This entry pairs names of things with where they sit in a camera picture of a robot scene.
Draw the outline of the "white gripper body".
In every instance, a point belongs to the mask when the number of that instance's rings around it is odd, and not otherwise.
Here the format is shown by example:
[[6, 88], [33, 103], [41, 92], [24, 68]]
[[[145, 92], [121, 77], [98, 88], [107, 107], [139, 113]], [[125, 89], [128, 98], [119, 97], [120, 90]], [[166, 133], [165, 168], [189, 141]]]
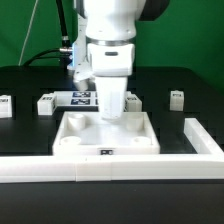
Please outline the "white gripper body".
[[135, 46], [88, 45], [88, 59], [95, 77], [99, 113], [102, 119], [122, 116], [128, 77], [132, 74]]

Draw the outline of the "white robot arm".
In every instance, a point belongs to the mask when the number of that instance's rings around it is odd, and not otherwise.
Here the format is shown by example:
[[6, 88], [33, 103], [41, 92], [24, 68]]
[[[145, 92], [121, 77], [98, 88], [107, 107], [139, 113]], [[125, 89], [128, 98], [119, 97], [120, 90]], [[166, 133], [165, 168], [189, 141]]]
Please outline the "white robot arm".
[[103, 119], [124, 111], [128, 77], [133, 72], [135, 22], [153, 21], [170, 0], [75, 0], [78, 37], [72, 46], [73, 81], [80, 91], [93, 80]]

